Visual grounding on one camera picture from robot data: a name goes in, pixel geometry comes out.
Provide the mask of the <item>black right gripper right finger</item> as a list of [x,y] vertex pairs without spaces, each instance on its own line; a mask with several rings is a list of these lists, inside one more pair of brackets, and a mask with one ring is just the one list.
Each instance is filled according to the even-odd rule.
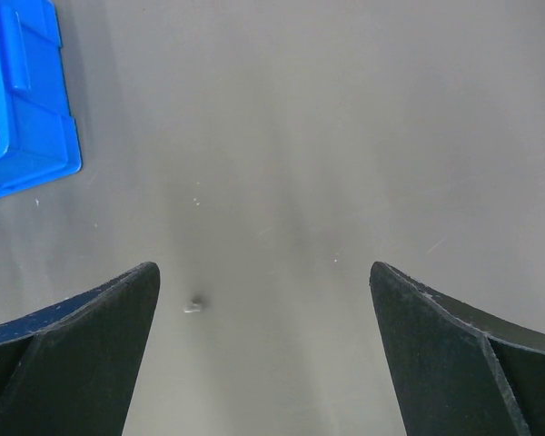
[[409,435],[545,435],[545,334],[387,263],[369,285]]

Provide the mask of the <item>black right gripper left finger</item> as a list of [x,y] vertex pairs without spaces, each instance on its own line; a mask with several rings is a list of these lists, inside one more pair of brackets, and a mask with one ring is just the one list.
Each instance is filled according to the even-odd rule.
[[160,291],[142,263],[0,324],[0,435],[120,435]]

